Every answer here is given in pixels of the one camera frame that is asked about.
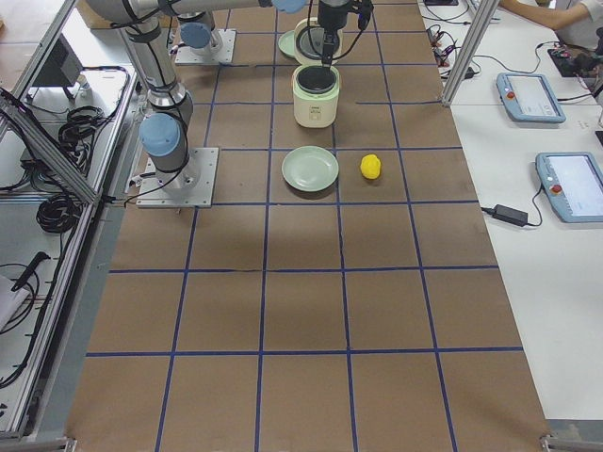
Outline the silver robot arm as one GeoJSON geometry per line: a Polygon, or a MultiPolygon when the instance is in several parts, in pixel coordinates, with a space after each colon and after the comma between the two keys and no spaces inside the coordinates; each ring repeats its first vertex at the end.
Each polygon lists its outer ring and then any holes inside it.
{"type": "Polygon", "coordinates": [[[212,56],[222,47],[211,11],[200,11],[178,16],[180,37],[185,46],[201,56],[212,56]]]}
{"type": "MultiPolygon", "coordinates": [[[[295,13],[310,4],[306,1],[90,1],[90,8],[116,29],[123,29],[129,40],[138,71],[144,76],[152,108],[179,115],[181,105],[192,105],[184,85],[177,78],[168,56],[159,54],[161,35],[157,15],[176,17],[181,23],[181,36],[191,36],[190,47],[203,48],[211,41],[212,19],[215,10],[238,8],[275,8],[280,12],[295,13]]],[[[359,29],[365,30],[373,6],[360,1],[319,1],[317,22],[306,19],[303,35],[310,36],[314,29],[322,31],[320,45],[308,39],[315,54],[301,66],[303,74],[334,77],[333,63],[342,58],[337,53],[341,47],[339,32],[350,14],[359,16],[359,29]]]]}

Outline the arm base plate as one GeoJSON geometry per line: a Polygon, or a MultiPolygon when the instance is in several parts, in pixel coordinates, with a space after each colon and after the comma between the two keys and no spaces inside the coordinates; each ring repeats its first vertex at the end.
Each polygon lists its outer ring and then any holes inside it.
{"type": "Polygon", "coordinates": [[[230,64],[233,60],[236,30],[232,28],[208,31],[203,29],[194,33],[185,33],[176,52],[175,64],[180,66],[192,65],[222,65],[230,64]]]}
{"type": "Polygon", "coordinates": [[[140,208],[210,207],[219,160],[219,149],[190,148],[185,168],[172,181],[172,175],[155,170],[151,157],[147,158],[147,172],[155,175],[141,182],[142,194],[135,198],[140,208]]]}

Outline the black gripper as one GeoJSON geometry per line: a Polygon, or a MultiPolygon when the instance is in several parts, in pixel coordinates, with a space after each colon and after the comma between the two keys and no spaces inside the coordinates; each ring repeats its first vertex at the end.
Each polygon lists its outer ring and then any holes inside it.
{"type": "Polygon", "coordinates": [[[346,26],[350,8],[351,0],[318,1],[318,24],[325,30],[321,51],[321,64],[323,66],[332,65],[336,32],[346,26]]]}

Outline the green plate near arm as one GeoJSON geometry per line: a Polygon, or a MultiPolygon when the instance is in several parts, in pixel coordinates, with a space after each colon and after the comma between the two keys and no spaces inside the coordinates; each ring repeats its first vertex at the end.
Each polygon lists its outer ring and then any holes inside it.
{"type": "Polygon", "coordinates": [[[335,182],[339,165],[330,151],[319,146],[302,146],[286,154],[282,174],[293,188],[318,192],[335,182]]]}
{"type": "Polygon", "coordinates": [[[278,47],[280,52],[289,58],[296,58],[295,47],[295,31],[289,30],[278,39],[278,47]]]}

